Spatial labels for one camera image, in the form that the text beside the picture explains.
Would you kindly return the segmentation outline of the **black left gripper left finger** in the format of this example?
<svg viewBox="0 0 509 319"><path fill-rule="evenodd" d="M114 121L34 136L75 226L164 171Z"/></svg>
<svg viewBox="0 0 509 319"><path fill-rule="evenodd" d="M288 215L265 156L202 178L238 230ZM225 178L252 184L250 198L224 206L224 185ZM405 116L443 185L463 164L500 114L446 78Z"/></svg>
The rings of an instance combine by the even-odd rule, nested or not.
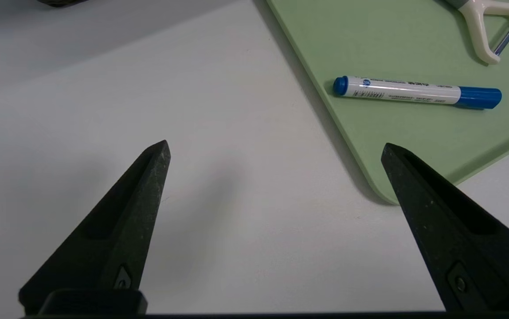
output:
<svg viewBox="0 0 509 319"><path fill-rule="evenodd" d="M19 291L26 313L145 313L139 290L171 152L146 148Z"/></svg>

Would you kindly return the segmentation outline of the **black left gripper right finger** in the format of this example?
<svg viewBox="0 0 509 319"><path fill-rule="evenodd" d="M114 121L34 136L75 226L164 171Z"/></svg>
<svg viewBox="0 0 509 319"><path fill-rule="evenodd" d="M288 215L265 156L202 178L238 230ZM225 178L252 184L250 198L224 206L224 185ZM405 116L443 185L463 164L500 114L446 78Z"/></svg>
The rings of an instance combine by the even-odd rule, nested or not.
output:
<svg viewBox="0 0 509 319"><path fill-rule="evenodd" d="M509 311L509 228L411 151L381 162L448 311Z"/></svg>

